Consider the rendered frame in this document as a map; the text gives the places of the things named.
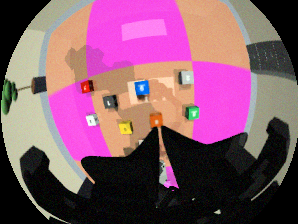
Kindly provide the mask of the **red digit block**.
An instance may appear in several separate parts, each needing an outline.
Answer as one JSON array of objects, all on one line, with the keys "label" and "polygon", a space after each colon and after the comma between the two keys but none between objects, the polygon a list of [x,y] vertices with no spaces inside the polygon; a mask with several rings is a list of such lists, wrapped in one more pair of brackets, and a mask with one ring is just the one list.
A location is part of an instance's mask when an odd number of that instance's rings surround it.
[{"label": "red digit block", "polygon": [[92,83],[93,83],[93,80],[85,80],[84,83],[80,83],[82,93],[94,91]]}]

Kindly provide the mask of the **yellow block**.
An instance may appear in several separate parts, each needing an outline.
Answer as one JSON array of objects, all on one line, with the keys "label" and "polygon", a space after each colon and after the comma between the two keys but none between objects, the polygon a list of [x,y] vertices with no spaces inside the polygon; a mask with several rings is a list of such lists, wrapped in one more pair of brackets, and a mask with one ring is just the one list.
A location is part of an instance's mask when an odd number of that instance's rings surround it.
[{"label": "yellow block", "polygon": [[132,121],[130,120],[120,121],[118,127],[120,127],[121,135],[129,135],[129,133],[133,133]]}]

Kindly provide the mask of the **small green block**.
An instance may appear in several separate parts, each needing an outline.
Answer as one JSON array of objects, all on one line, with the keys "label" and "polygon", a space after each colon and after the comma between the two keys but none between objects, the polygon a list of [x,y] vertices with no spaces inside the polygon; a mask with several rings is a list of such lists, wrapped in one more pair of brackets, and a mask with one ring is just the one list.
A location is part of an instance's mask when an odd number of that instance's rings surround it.
[{"label": "small green block", "polygon": [[200,119],[200,107],[197,107],[197,105],[186,107],[186,117],[188,117],[188,120]]}]

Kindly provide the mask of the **small orange block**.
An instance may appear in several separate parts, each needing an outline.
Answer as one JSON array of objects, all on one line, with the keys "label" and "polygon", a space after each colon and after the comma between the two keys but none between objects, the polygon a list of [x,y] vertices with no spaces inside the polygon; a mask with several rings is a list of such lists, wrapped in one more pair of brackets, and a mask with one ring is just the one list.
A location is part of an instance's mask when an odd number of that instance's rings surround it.
[{"label": "small orange block", "polygon": [[162,123],[162,115],[161,113],[156,113],[156,115],[150,115],[150,127],[154,127],[154,125],[157,125],[157,127],[161,127],[161,125],[164,125]]}]

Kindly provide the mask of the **blue block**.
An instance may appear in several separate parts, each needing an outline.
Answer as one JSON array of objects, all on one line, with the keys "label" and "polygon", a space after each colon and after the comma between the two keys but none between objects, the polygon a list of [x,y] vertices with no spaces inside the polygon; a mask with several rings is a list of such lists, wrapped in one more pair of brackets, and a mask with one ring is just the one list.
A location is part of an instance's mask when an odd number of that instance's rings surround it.
[{"label": "blue block", "polygon": [[138,81],[136,87],[134,87],[134,92],[136,92],[136,96],[138,95],[149,95],[149,83],[148,81]]}]

